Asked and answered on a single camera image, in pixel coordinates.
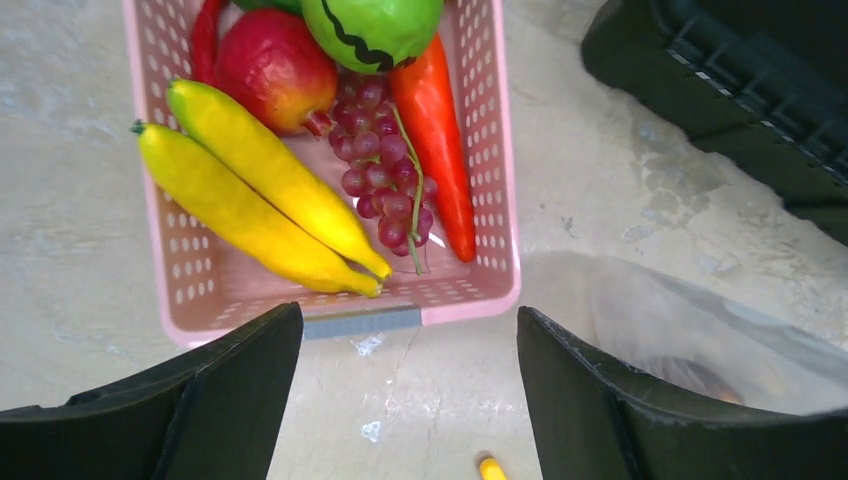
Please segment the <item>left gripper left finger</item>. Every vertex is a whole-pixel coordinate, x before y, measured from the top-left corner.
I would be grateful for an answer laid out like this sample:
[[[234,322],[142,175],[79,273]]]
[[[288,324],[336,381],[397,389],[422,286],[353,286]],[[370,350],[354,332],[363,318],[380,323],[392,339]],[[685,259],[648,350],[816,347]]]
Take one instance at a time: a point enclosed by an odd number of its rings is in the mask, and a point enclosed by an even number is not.
[[[57,407],[1,414],[5,479],[264,479],[303,338],[295,303]]]

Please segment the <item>orange toy carrot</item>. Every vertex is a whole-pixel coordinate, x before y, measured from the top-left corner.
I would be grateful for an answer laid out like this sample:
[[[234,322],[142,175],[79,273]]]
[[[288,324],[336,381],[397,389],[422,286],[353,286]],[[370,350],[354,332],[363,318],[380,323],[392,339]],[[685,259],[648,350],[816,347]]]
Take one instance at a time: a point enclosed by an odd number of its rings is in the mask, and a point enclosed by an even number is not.
[[[441,38],[435,36],[424,53],[390,72],[388,80],[423,173],[438,186],[435,204],[448,243],[459,261],[469,263],[476,256],[472,196]]]

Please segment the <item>clear zip top bag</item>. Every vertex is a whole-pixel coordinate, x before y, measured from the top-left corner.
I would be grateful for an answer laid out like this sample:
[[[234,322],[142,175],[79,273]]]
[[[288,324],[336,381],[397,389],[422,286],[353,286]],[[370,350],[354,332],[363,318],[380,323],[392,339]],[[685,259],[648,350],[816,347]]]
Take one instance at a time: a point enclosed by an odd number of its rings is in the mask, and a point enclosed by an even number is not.
[[[847,352],[787,321],[611,257],[548,254],[523,300],[592,346],[717,400],[786,414],[847,404]]]

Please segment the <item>purple toy grapes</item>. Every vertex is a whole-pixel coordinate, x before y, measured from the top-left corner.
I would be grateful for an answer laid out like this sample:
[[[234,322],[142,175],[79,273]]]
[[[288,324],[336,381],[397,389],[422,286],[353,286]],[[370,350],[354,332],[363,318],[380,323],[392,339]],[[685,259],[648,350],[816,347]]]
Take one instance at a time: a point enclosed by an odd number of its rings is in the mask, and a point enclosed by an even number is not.
[[[423,173],[387,78],[342,71],[330,119],[329,145],[347,164],[341,188],[356,213],[375,228],[383,249],[409,260],[407,271],[428,273],[437,185]]]

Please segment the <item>pink plastic basket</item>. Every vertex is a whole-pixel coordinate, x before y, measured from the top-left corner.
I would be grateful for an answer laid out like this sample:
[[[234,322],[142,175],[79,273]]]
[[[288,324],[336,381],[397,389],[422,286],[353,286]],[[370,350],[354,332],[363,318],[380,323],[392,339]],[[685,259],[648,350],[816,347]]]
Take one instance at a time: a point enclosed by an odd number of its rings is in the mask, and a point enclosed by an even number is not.
[[[378,298],[321,294],[267,271],[146,180],[158,312],[173,341],[201,346],[289,302],[300,305],[309,339],[494,316],[514,304],[520,264],[502,5],[451,1],[439,33],[474,208],[473,261],[460,262],[435,225],[421,267],[394,258]]]

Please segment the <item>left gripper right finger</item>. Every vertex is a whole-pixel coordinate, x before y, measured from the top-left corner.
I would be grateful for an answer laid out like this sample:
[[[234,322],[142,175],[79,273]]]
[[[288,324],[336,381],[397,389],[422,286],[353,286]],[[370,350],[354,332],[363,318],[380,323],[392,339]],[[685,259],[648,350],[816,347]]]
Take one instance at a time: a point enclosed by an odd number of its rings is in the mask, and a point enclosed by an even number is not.
[[[843,479],[847,412],[771,412],[713,399],[586,343],[539,310],[517,352],[546,479]]]

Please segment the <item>red toy pomegranate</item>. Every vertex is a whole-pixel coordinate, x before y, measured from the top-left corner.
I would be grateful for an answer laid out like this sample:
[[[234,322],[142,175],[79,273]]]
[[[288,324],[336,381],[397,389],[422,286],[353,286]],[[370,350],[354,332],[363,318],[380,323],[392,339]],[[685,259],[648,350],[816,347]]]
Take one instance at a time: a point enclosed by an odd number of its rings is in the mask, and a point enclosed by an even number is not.
[[[336,63],[292,13],[243,14],[218,44],[212,81],[278,136],[321,138],[331,129]]]

